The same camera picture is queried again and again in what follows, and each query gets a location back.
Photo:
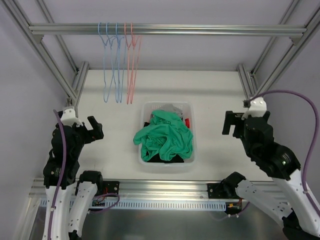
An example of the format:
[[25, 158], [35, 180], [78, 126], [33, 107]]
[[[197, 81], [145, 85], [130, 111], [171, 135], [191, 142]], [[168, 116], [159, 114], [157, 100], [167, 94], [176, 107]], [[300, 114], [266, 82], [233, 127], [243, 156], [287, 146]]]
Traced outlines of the red tank top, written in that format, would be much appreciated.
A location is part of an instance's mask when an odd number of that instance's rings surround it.
[[184, 120], [184, 122], [185, 122], [185, 125], [186, 125], [186, 127], [189, 129], [190, 128], [190, 119], [189, 118], [186, 118], [185, 120]]

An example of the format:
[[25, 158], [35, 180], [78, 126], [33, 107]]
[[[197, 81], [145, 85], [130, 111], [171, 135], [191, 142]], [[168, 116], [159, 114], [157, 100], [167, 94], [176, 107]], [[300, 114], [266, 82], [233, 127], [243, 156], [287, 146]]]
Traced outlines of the light blue hanger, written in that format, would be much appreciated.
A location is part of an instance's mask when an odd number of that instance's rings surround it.
[[100, 37], [103, 45], [103, 65], [102, 65], [102, 70], [103, 70], [103, 101], [104, 103], [107, 103], [109, 100], [110, 92], [108, 90], [108, 84], [107, 84], [107, 77], [106, 77], [106, 63], [107, 63], [107, 47], [112, 46], [112, 40], [110, 39], [107, 31], [107, 26], [105, 27], [105, 36], [106, 40], [103, 38], [102, 30], [101, 30], [102, 23], [99, 22], [97, 25], [97, 32], [98, 36]]
[[110, 60], [112, 75], [111, 75], [111, 79], [109, 81], [108, 90], [109, 90], [109, 98], [110, 98], [111, 89], [112, 89], [112, 87], [114, 87], [114, 97], [115, 97], [115, 102], [116, 102], [116, 100], [117, 100], [117, 87], [118, 87], [118, 73], [117, 73], [118, 65], [117, 65], [117, 59], [116, 59], [116, 57], [117, 57], [117, 39], [116, 39], [116, 29], [114, 30], [115, 34], [111, 35], [110, 34], [111, 28], [109, 27], [109, 25], [110, 25], [109, 22], [106, 23], [107, 33], [108, 33], [110, 39], [112, 40], [112, 45], [109, 46], [109, 60]]
[[123, 85], [124, 85], [124, 62], [122, 59], [122, 42], [124, 37], [119, 34], [118, 23], [115, 25], [115, 35], [117, 40], [116, 60], [117, 60], [117, 103], [123, 102]]

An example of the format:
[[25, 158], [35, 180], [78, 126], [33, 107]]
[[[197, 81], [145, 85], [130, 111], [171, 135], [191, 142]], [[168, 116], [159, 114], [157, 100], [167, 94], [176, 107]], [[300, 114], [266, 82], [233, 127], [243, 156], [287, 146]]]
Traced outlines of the grey tank top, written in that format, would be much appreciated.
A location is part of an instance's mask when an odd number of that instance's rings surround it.
[[161, 106], [159, 110], [175, 113], [180, 119], [183, 119], [183, 111], [180, 108], [175, 107], [173, 104], [165, 104]]

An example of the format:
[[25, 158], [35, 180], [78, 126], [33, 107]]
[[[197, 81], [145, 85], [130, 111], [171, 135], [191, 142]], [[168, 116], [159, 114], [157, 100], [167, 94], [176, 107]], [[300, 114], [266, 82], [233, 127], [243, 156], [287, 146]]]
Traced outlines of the pink hanger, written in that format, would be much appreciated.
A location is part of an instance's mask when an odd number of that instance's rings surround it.
[[131, 49], [133, 47], [133, 38], [130, 35], [130, 32], [127, 30], [127, 23], [124, 23], [124, 37], [125, 37], [125, 44], [127, 48], [127, 93], [126, 93], [126, 104], [128, 105], [130, 102], [130, 95], [131, 95]]
[[130, 76], [130, 88], [129, 88], [129, 103], [134, 101], [135, 86], [137, 79], [137, 71], [140, 60], [142, 36], [134, 34], [133, 24], [130, 26], [131, 41], [132, 41], [132, 62], [131, 62], [131, 76]]

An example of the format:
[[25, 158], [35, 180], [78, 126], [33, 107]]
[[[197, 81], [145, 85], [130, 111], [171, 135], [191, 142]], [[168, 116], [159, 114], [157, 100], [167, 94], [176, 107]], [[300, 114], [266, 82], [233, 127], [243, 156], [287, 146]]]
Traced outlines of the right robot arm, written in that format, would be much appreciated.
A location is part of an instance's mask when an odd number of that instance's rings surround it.
[[288, 203], [274, 199], [238, 172], [233, 172], [221, 183], [228, 198], [247, 200], [272, 218], [289, 240], [318, 240], [320, 215], [312, 206], [303, 189], [301, 164], [288, 147], [274, 141], [273, 127], [268, 124], [269, 111], [262, 116], [246, 116], [227, 111], [222, 129], [228, 135], [234, 126], [233, 137], [240, 139], [246, 155], [260, 170], [274, 181]]

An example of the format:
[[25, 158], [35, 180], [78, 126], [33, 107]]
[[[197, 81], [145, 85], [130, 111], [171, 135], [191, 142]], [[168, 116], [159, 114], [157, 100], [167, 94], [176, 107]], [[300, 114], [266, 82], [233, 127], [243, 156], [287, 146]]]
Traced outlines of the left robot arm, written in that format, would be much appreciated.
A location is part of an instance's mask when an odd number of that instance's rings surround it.
[[58, 120], [52, 132], [51, 150], [43, 169], [43, 184], [47, 199], [43, 239], [80, 240], [83, 225], [94, 196], [104, 190], [102, 173], [86, 170], [76, 178], [83, 147], [104, 138], [103, 126], [94, 116], [92, 127]]

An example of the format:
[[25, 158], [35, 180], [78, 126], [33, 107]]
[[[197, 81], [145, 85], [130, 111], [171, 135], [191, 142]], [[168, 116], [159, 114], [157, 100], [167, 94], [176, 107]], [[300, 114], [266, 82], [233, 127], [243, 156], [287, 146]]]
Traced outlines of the white plastic basket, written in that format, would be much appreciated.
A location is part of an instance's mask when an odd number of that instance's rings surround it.
[[[183, 119], [175, 113], [159, 110], [172, 104], [183, 112]], [[189, 118], [190, 128], [185, 125]], [[149, 101], [141, 110], [140, 130], [134, 135], [138, 146], [138, 160], [148, 171], [185, 172], [196, 162], [197, 140], [194, 111], [189, 102]]]

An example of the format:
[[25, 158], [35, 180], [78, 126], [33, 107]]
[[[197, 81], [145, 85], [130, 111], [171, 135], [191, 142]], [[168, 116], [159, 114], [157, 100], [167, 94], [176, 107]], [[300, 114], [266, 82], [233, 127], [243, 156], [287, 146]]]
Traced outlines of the right aluminium frame post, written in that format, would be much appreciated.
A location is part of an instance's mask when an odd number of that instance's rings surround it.
[[252, 68], [238, 64], [237, 72], [246, 99], [271, 90], [316, 36], [320, 30], [320, 2], [291, 0], [278, 24], [301, 25], [305, 32], [302, 36], [272, 36]]

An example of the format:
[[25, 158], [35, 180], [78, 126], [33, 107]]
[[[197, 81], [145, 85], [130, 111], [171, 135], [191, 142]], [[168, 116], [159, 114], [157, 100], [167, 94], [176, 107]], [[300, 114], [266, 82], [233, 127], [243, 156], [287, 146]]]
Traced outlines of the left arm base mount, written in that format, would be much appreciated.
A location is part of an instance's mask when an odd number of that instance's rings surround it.
[[102, 193], [103, 194], [118, 194], [120, 189], [120, 182], [115, 180], [103, 180]]

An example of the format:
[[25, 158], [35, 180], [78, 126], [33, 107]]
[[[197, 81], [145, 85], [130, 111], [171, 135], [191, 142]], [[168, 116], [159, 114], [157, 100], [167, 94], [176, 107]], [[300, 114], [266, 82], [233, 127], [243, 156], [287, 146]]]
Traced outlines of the front aluminium rail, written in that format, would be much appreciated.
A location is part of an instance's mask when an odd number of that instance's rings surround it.
[[[186, 180], [134, 180], [134, 179], [105, 179], [105, 181], [119, 181], [119, 196], [129, 200], [178, 200], [195, 201], [207, 200], [207, 184], [219, 181], [186, 181]], [[252, 182], [256, 188], [271, 197], [286, 201], [285, 195], [271, 181]], [[44, 198], [46, 196], [43, 178], [33, 180], [28, 197]]]

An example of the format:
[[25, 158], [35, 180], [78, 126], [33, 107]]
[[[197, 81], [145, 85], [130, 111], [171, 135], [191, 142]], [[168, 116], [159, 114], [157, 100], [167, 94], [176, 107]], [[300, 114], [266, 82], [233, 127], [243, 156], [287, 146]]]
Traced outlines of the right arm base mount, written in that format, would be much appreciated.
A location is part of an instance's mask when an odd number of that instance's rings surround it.
[[236, 188], [246, 178], [238, 172], [233, 172], [220, 183], [208, 183], [207, 193], [209, 199], [240, 199]]

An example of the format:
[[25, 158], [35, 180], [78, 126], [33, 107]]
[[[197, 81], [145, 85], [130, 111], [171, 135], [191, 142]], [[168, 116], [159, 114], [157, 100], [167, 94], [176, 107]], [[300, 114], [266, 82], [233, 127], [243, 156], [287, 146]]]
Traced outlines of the aluminium hanging rail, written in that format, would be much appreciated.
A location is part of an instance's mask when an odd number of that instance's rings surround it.
[[34, 35], [175, 35], [175, 36], [257, 36], [301, 37], [301, 25], [186, 25], [146, 23], [32, 23]]

